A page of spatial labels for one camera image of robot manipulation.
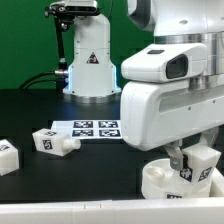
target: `white block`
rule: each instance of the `white block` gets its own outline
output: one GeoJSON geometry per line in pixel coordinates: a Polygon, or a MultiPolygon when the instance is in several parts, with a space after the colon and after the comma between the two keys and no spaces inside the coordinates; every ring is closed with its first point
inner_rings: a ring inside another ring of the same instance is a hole
{"type": "Polygon", "coordinates": [[[64,156],[81,146],[78,138],[70,138],[68,133],[55,132],[50,129],[41,129],[33,133],[36,149],[58,156],[64,156]]]}
{"type": "Polygon", "coordinates": [[[18,150],[7,140],[0,141],[0,175],[19,169],[18,150]]]}
{"type": "Polygon", "coordinates": [[[182,152],[188,156],[188,166],[193,170],[191,182],[196,185],[209,183],[221,153],[200,144],[185,148],[182,152]]]}

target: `green wall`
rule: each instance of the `green wall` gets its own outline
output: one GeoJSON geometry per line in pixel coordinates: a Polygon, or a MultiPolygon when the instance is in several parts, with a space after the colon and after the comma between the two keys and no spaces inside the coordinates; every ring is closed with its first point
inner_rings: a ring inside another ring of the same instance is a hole
{"type": "MultiPolygon", "coordinates": [[[[58,55],[53,17],[44,17],[52,0],[1,1],[0,89],[16,89],[26,79],[57,69],[58,55]]],[[[111,0],[99,0],[107,16],[111,0]]],[[[118,67],[124,59],[152,42],[152,34],[135,27],[126,16],[126,0],[114,0],[111,21],[111,60],[118,67]]],[[[73,30],[64,33],[66,58],[73,58],[73,30]]],[[[127,82],[118,73],[118,84],[127,82]]],[[[54,88],[39,84],[33,88],[54,88]]]]}

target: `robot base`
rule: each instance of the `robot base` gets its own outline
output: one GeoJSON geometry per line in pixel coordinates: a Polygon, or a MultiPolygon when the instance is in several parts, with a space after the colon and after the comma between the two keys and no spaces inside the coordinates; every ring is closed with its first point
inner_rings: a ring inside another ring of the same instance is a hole
{"type": "Polygon", "coordinates": [[[77,103],[85,104],[98,104],[98,103],[108,103],[111,101],[119,100],[121,97],[121,92],[116,92],[111,95],[102,96],[102,97],[85,97],[77,96],[72,94],[64,94],[64,99],[71,100],[77,103]]]}
{"type": "Polygon", "coordinates": [[[169,159],[156,160],[143,169],[142,194],[146,199],[208,198],[212,178],[217,175],[218,170],[214,169],[210,180],[197,186],[181,178],[178,172],[170,167],[169,159]]]}

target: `white robot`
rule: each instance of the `white robot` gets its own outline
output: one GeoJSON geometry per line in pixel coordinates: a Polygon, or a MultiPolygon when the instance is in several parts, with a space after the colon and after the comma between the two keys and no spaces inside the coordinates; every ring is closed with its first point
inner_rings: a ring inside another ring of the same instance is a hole
{"type": "Polygon", "coordinates": [[[120,95],[116,67],[110,60],[110,23],[100,14],[97,1],[65,0],[55,2],[45,10],[53,15],[59,48],[58,75],[68,74],[63,90],[66,99],[81,103],[104,103],[120,95]],[[74,61],[65,62],[62,31],[74,24],[74,61]]]}
{"type": "Polygon", "coordinates": [[[128,13],[155,43],[122,64],[121,131],[133,147],[165,146],[169,160],[143,170],[146,198],[208,197],[224,124],[224,1],[128,0],[128,13]],[[180,150],[183,138],[201,133],[180,150]]]}
{"type": "Polygon", "coordinates": [[[141,150],[165,145],[170,162],[154,161],[143,171],[144,196],[160,199],[0,205],[0,223],[223,224],[224,178],[214,168],[220,153],[210,146],[224,123],[224,1],[128,0],[128,6],[138,26],[154,30],[155,44],[123,63],[133,81],[122,93],[122,134],[141,150]],[[199,144],[180,151],[179,140],[200,132],[199,144]]]}

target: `black table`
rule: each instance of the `black table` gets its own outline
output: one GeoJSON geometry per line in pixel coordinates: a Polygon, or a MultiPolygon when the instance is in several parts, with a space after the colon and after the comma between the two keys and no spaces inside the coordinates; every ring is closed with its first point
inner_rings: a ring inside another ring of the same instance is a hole
{"type": "MultiPolygon", "coordinates": [[[[19,151],[20,169],[0,177],[0,203],[139,199],[143,166],[167,158],[163,148],[142,152],[123,140],[82,140],[58,157],[35,149],[32,133],[54,120],[119,120],[120,102],[85,105],[54,90],[0,90],[0,139],[19,151]]],[[[220,129],[216,148],[223,148],[220,129]]],[[[186,139],[185,146],[198,136],[186,139]]],[[[223,173],[223,155],[218,164],[223,173]]]]}

